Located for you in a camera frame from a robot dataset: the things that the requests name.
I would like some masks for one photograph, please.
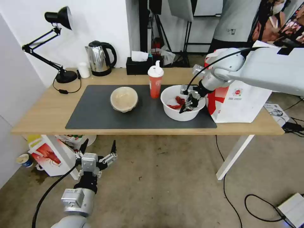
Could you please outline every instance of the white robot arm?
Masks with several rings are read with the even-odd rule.
[[[88,140],[82,145],[84,152]],[[93,212],[94,196],[97,193],[97,178],[101,177],[101,171],[106,169],[117,159],[116,142],[114,140],[111,152],[103,157],[97,154],[84,153],[81,158],[80,181],[74,188],[67,188],[61,201],[64,204],[66,217],[54,224],[51,228],[90,228],[87,217]]]
[[[181,94],[188,95],[180,113],[192,110],[198,101],[218,87],[225,87],[234,80],[252,86],[293,95],[304,95],[303,48],[258,48],[248,56],[237,48],[220,53],[213,67],[205,71],[198,86],[182,85]]]

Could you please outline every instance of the wooden table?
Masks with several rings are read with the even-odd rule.
[[[162,84],[188,84],[193,77],[190,68],[165,68]],[[282,135],[284,131],[263,108],[252,123],[218,123],[215,129],[65,129],[79,99],[87,85],[147,85],[147,75],[127,75],[126,69],[113,69],[104,77],[91,76],[82,79],[82,87],[76,93],[60,94],[53,87],[46,90],[39,101],[27,112],[12,129],[14,134],[40,134],[58,151],[58,158],[73,167],[73,162],[60,148],[54,135],[241,135],[225,162],[217,172],[221,180],[254,135]],[[79,87],[79,80],[68,84],[55,83],[56,88],[74,91]],[[77,171],[71,173],[76,179]]]

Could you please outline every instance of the table leg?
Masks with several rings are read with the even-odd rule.
[[[229,171],[231,166],[235,163],[237,158],[241,155],[243,150],[246,148],[246,146],[250,143],[254,135],[248,135],[248,136],[241,136],[240,139],[237,141],[237,143],[234,145],[232,151],[225,159],[222,166],[219,168],[218,172],[216,173],[216,177],[218,180],[222,180],[226,173]]]
[[[52,135],[41,135],[41,136],[45,140],[45,142],[49,145],[49,147],[54,151],[54,153],[59,158],[59,160],[67,164],[68,166],[67,171],[69,171],[75,165],[76,157],[74,159],[71,159],[64,151],[64,149],[61,147],[60,143],[58,142],[55,136]],[[78,180],[78,174],[79,172],[77,169],[74,169],[71,172],[71,176],[74,178],[74,180]]]

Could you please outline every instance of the gray shirt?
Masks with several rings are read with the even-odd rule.
[[[261,0],[223,0],[223,10],[213,38],[247,42]]]

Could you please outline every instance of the white bowl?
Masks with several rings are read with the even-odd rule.
[[[205,106],[206,102],[205,99],[202,99],[199,101],[199,105],[193,109],[192,111],[187,111],[183,113],[179,113],[179,110],[172,109],[168,107],[167,105],[178,105],[178,103],[175,101],[175,97],[179,96],[181,98],[186,99],[187,95],[180,94],[181,92],[181,85],[173,85],[168,88],[166,88],[161,93],[161,101],[164,106],[164,111],[171,119],[177,120],[177,121],[189,121],[194,119],[199,111]]]
[[[138,102],[137,92],[131,87],[119,87],[110,97],[112,107],[121,112],[131,111]]]

